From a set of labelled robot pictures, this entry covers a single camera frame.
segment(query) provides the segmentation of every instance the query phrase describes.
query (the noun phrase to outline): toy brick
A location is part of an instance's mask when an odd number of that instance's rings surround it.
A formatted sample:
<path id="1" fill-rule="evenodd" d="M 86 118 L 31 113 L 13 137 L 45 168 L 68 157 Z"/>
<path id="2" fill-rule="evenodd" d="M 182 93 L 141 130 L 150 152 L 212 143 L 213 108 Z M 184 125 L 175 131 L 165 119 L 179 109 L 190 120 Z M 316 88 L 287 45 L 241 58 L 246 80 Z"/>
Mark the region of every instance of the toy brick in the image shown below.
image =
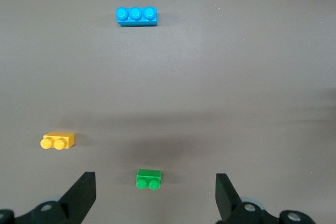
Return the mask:
<path id="1" fill-rule="evenodd" d="M 139 169 L 137 174 L 136 186 L 138 189 L 149 187 L 151 190 L 157 190 L 161 183 L 160 170 Z"/>
<path id="2" fill-rule="evenodd" d="M 117 22 L 121 26 L 157 26 L 157 11 L 155 7 L 125 8 L 116 10 Z"/>
<path id="3" fill-rule="evenodd" d="M 49 132 L 43 136 L 40 144 L 43 149 L 68 149 L 75 144 L 75 134 L 71 132 Z"/>

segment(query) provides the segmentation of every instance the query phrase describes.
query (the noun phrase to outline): lego stud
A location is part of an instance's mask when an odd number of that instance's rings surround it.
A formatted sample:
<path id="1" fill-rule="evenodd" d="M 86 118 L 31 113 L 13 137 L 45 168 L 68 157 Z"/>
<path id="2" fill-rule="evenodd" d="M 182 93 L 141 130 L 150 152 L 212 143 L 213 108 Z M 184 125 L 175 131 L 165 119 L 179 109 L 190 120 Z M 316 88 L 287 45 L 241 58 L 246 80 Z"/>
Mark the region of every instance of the lego stud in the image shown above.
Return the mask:
<path id="1" fill-rule="evenodd" d="M 159 182 L 157 182 L 156 180 L 152 180 L 149 182 L 149 188 L 152 190 L 157 190 L 160 187 Z"/>
<path id="2" fill-rule="evenodd" d="M 63 148 L 65 147 L 65 144 L 66 144 L 66 139 L 61 137 L 54 142 L 54 147 L 57 150 L 63 150 Z"/>
<path id="3" fill-rule="evenodd" d="M 140 20 L 141 19 L 141 10 L 138 7 L 133 7 L 131 9 L 131 14 L 130 14 L 131 18 L 134 20 Z"/>
<path id="4" fill-rule="evenodd" d="M 117 19 L 120 19 L 122 21 L 126 20 L 128 18 L 128 12 L 126 8 L 119 7 L 116 11 Z"/>
<path id="5" fill-rule="evenodd" d="M 52 137 L 47 137 L 45 139 L 42 139 L 40 144 L 43 149 L 50 149 L 54 144 L 54 140 Z"/>
<path id="6" fill-rule="evenodd" d="M 136 184 L 138 189 L 145 189 L 147 187 L 147 182 L 144 179 L 139 179 Z"/>
<path id="7" fill-rule="evenodd" d="M 145 18 L 152 20 L 155 17 L 155 10 L 153 7 L 149 6 L 144 11 Z"/>

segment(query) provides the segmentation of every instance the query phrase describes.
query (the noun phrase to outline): blue lego brick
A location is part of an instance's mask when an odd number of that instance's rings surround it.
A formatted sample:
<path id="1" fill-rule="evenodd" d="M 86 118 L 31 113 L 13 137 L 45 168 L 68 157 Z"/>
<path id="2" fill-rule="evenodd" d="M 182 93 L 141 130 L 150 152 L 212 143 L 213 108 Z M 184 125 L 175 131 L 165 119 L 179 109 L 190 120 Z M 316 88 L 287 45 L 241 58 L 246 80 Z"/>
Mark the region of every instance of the blue lego brick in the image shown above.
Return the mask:
<path id="1" fill-rule="evenodd" d="M 125 8 L 119 7 L 116 11 L 117 22 L 121 26 L 157 26 L 155 7 Z"/>

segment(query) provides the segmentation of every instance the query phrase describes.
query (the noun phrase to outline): green lego brick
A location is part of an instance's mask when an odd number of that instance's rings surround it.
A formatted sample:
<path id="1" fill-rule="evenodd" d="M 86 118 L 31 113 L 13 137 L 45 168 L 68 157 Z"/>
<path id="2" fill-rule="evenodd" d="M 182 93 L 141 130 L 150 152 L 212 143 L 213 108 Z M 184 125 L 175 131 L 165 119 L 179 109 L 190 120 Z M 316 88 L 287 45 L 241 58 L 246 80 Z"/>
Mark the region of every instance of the green lego brick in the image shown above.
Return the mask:
<path id="1" fill-rule="evenodd" d="M 138 189 L 149 187 L 152 190 L 157 190 L 161 183 L 160 170 L 139 169 L 137 174 L 136 186 Z"/>

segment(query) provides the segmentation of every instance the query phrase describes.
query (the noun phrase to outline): table surface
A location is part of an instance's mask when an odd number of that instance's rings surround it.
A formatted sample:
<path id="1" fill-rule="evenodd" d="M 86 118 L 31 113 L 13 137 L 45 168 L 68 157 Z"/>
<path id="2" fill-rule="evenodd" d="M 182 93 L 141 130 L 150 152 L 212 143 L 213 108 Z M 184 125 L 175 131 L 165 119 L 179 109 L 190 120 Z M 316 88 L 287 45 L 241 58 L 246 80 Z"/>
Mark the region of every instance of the table surface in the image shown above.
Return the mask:
<path id="1" fill-rule="evenodd" d="M 120 6 L 157 27 L 120 27 Z M 0 209 L 95 171 L 83 223 L 215 223 L 215 175 L 336 222 L 336 0 L 0 0 Z M 44 150 L 50 131 L 76 133 Z M 157 191 L 139 168 L 162 171 Z"/>

